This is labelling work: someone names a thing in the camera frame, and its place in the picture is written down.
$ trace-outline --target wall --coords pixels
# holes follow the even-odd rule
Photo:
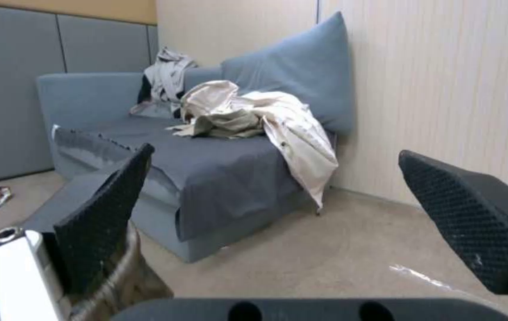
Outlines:
[[[154,25],[154,0],[0,0],[0,6]]]
[[[322,0],[354,51],[357,130],[335,185],[415,203],[404,148],[508,183],[508,1]]]
[[[315,0],[157,0],[161,43],[201,65],[260,49],[315,24]]]
[[[36,77],[142,71],[157,49],[156,26],[0,7],[0,179],[53,168]]]

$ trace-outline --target orange wall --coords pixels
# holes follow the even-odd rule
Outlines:
[[[155,0],[0,0],[0,6],[139,24],[157,23]]]

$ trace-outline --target plastic sheet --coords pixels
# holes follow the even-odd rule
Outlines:
[[[466,297],[467,299],[470,299],[473,301],[480,301],[481,303],[483,303],[485,305],[494,307],[495,309],[498,309],[498,310],[502,310],[502,307],[500,307],[499,305],[497,305],[496,303],[494,303],[492,301],[486,300],[486,299],[484,299],[480,296],[474,295],[472,293],[454,288],[454,287],[450,286],[449,284],[446,284],[442,281],[433,279],[423,273],[415,271],[415,270],[408,268],[406,266],[402,266],[400,264],[393,264],[393,265],[389,266],[388,268],[393,272],[401,274],[402,276],[406,276],[408,278],[413,278],[413,279],[423,281],[423,282],[428,283],[432,286],[438,287],[441,290],[454,292],[456,294],[459,294],[460,296]]]

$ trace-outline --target wood panel wall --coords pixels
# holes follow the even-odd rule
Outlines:
[[[508,183],[508,1],[322,0],[354,52],[357,129],[335,185],[415,203],[410,149]]]
[[[155,25],[155,0],[0,0],[1,7]]]
[[[203,66],[311,28],[316,0],[157,0],[161,44]]]

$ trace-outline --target textured rubber pad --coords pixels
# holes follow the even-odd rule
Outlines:
[[[70,279],[70,293],[94,286],[103,265],[125,238],[127,221],[150,167],[154,148],[144,144],[93,197],[54,225],[59,252]]]
[[[405,181],[450,247],[495,294],[508,294],[508,185],[410,151]]]

